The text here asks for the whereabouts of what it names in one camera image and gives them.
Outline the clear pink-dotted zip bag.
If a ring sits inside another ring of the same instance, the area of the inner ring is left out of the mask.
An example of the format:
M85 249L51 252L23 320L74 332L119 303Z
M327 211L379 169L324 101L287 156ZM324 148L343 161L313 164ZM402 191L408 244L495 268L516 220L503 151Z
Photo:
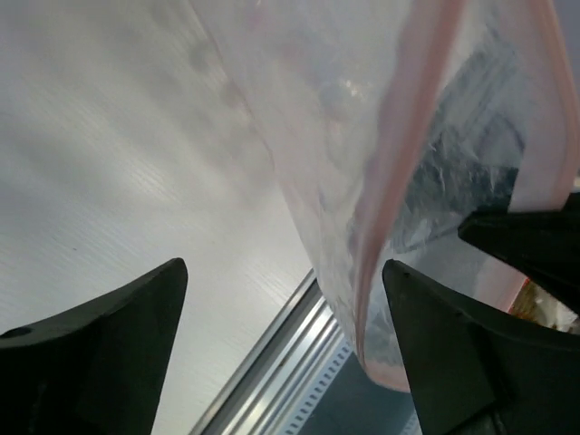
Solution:
M268 147L324 297L407 391L382 268L507 310L523 276L461 241L480 209L561 208L579 103L550 1L197 1Z

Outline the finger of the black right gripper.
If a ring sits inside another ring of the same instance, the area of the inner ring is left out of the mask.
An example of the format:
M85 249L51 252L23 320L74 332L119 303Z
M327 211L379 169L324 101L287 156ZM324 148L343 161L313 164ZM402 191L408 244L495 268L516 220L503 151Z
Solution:
M478 211L459 226L461 240L513 267L571 311L579 311L579 194L561 210Z

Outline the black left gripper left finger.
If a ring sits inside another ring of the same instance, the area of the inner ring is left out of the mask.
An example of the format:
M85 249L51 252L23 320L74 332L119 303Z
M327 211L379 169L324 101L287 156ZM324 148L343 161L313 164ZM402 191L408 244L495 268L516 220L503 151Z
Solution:
M4 434L149 434L188 286L173 258L1 336Z

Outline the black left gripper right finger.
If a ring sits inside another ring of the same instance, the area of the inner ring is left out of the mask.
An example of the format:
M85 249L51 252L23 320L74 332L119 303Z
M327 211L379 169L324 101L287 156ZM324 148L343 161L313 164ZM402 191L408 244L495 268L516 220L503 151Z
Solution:
M423 433L578 433L578 336L503 313L400 261L387 261L382 279Z

